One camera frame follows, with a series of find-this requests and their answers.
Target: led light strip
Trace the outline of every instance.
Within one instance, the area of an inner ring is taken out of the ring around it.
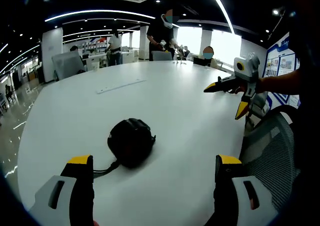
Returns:
[[[18,57],[16,57],[14,60],[12,60],[10,63],[8,63],[8,64],[0,71],[0,74],[1,74],[10,64],[12,64],[16,59],[20,58],[22,55],[28,53],[28,52],[31,51],[31,50],[34,50],[36,47],[39,47],[39,46],[40,46],[40,45],[37,45],[37,46],[35,46],[35,47],[33,47],[33,48],[30,48],[29,50],[25,51],[24,53],[20,54],[20,55],[19,55]]]
[[[0,53],[8,46],[8,44],[6,44],[5,46],[3,46],[3,48],[0,50]]]
[[[27,60],[28,58],[25,57],[24,59],[22,59],[21,61],[17,62],[15,65],[13,65],[10,69],[12,70],[15,66],[17,66],[18,64],[22,63],[23,61]]]
[[[117,30],[118,31],[128,31],[128,32],[137,31],[137,30],[130,30],[130,29],[117,29]],[[65,36],[63,36],[63,38],[68,37],[68,36],[72,36],[72,35],[80,35],[80,34],[85,34],[85,33],[103,32],[103,31],[112,31],[112,29],[99,29],[99,30],[92,30],[92,31],[76,32],[76,33],[65,35]]]
[[[88,38],[98,38],[98,37],[111,37],[111,34],[107,34],[107,35],[94,35],[94,36],[88,36],[88,37],[79,37],[79,38],[75,38],[75,39],[71,39],[68,41],[64,41],[63,43],[68,43],[68,42],[72,42],[72,41],[76,41],[76,40],[82,40],[82,39],[88,39]]]
[[[141,13],[136,13],[136,12],[128,12],[128,11],[121,11],[121,10],[109,10],[109,9],[103,9],[103,10],[95,9],[95,10],[83,10],[83,11],[64,13],[64,14],[61,14],[61,15],[58,15],[58,16],[47,18],[45,20],[45,22],[49,22],[51,20],[56,20],[56,19],[59,19],[59,18],[62,18],[62,17],[70,16],[70,15],[86,14],[86,13],[120,13],[120,14],[128,14],[128,15],[136,15],[136,16],[146,17],[146,18],[153,19],[153,20],[155,19],[155,17],[149,16],[149,15],[145,15],[145,14],[141,14]]]
[[[229,27],[230,27],[231,33],[235,34],[235,31],[234,31],[234,28],[232,27],[230,18],[229,18],[229,16],[228,16],[227,11],[226,11],[224,5],[222,4],[221,0],[215,0],[215,1],[216,1],[216,3],[219,5],[219,7],[220,7],[220,9],[221,9],[221,11],[222,11],[222,13],[223,13],[226,21],[228,22],[228,25],[229,25]]]

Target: mesh chair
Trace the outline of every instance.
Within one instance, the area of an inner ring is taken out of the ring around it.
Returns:
[[[172,61],[172,55],[170,52],[152,51],[154,61]]]
[[[59,80],[63,80],[85,71],[84,64],[77,51],[57,54],[52,57],[54,69]]]
[[[243,138],[239,159],[248,176],[257,177],[272,194],[272,204],[279,211],[289,199],[299,171],[294,162],[294,133],[281,112],[293,124],[297,109],[282,105],[270,110],[248,136]]]

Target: window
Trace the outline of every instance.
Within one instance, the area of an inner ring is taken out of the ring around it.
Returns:
[[[130,33],[127,32],[122,35],[121,46],[122,47],[125,47],[125,46],[129,47],[130,46]]]
[[[213,30],[210,46],[214,58],[229,65],[234,65],[236,57],[240,57],[241,36],[220,30]]]
[[[140,48],[140,31],[134,31],[132,34],[132,48]]]
[[[198,55],[200,53],[201,37],[201,27],[180,27],[176,40],[179,46],[187,46],[191,53]]]

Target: ceiling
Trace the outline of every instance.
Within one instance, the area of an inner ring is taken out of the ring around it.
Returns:
[[[268,48],[275,40],[288,32],[285,22],[282,21],[271,39],[268,40],[269,34],[266,33],[266,30],[271,32],[280,19],[272,15],[272,10],[286,5],[287,0],[221,1],[234,26],[235,33],[246,40]],[[160,0],[160,3],[156,3],[156,0],[147,0],[142,3],[124,0],[2,0],[0,5],[3,9],[0,22],[0,50],[8,43],[8,46],[0,53],[0,71],[8,64],[7,61],[11,62],[19,56],[20,51],[25,52],[39,44],[42,34],[54,29],[55,26],[63,27],[63,34],[68,35],[80,31],[103,30],[114,27],[128,29],[145,25],[143,22],[150,23],[152,21],[151,18],[131,14],[95,12],[71,15],[45,22],[45,19],[69,12],[118,10],[158,17],[166,9],[173,8],[173,14],[179,16],[182,20],[214,21],[218,22],[218,25],[201,23],[202,27],[208,30],[218,29],[230,32],[226,24],[227,21],[215,0]],[[178,22],[177,24],[179,26],[198,27],[199,23]],[[69,36],[67,40],[76,37],[77,35]],[[36,55],[37,51],[31,50],[24,57],[32,57]]]

